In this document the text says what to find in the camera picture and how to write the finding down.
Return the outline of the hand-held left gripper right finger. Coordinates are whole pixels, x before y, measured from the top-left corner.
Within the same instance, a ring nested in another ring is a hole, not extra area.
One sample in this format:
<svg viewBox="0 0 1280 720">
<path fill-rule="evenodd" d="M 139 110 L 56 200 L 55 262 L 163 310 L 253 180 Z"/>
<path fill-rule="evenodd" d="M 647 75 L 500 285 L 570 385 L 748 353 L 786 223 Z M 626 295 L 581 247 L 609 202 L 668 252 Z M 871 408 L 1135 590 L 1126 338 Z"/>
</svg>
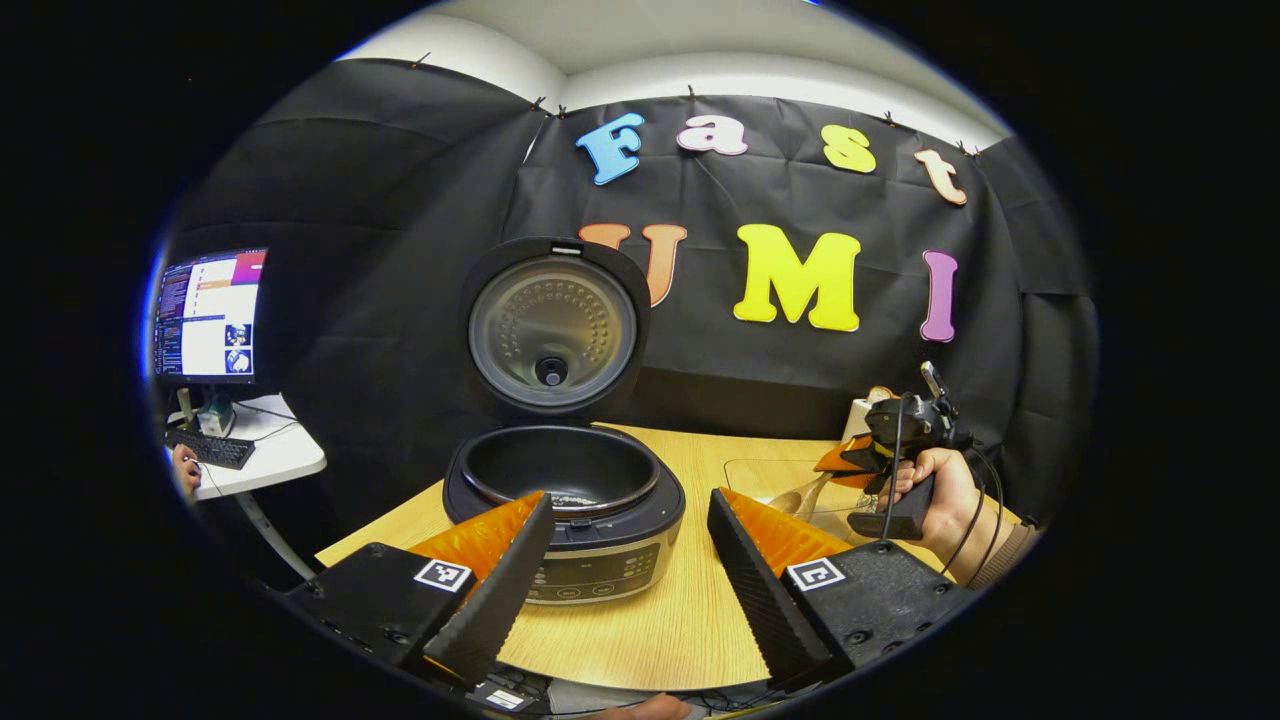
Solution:
<svg viewBox="0 0 1280 720">
<path fill-rule="evenodd" d="M 974 597 L 901 544 L 850 547 L 727 487 L 710 493 L 707 527 L 772 689 L 876 665 Z"/>
</svg>

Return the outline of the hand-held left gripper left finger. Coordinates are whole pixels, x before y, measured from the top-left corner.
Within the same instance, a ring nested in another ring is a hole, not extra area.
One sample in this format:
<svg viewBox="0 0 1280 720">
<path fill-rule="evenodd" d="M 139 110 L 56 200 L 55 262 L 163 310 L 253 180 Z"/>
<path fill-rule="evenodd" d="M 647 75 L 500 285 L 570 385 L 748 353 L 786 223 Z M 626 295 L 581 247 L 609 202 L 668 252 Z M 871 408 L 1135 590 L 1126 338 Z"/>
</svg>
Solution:
<svg viewBox="0 0 1280 720">
<path fill-rule="evenodd" d="M 495 665 L 554 529 L 550 497 L 534 491 L 411 550 L 367 543 L 285 602 L 380 664 L 471 691 Z"/>
</svg>

